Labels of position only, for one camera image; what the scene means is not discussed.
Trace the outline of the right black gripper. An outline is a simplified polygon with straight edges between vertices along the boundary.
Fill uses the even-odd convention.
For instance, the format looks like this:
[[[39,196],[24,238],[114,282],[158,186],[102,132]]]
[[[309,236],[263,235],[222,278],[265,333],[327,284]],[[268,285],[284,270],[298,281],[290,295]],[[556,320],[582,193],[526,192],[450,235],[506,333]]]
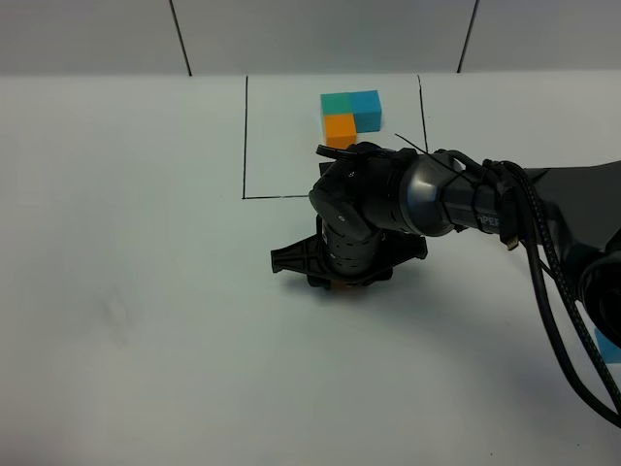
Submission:
[[[386,282],[395,267],[427,256],[426,240],[418,235],[373,228],[368,238],[356,240],[321,217],[315,226],[314,235],[271,251],[275,273],[302,274],[311,287],[326,290],[337,284],[362,287]]]

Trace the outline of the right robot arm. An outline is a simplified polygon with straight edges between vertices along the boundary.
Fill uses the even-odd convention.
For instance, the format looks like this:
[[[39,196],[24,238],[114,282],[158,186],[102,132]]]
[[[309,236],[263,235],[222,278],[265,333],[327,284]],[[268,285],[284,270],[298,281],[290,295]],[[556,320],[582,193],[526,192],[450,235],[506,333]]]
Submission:
[[[519,175],[455,150],[420,153],[372,143],[318,148],[324,157],[310,191],[313,236],[271,253],[274,272],[313,286],[366,286],[424,258],[426,241],[473,229],[509,248],[526,238],[532,214],[518,195],[532,188],[572,299],[612,342],[620,339],[620,165],[533,168]]]

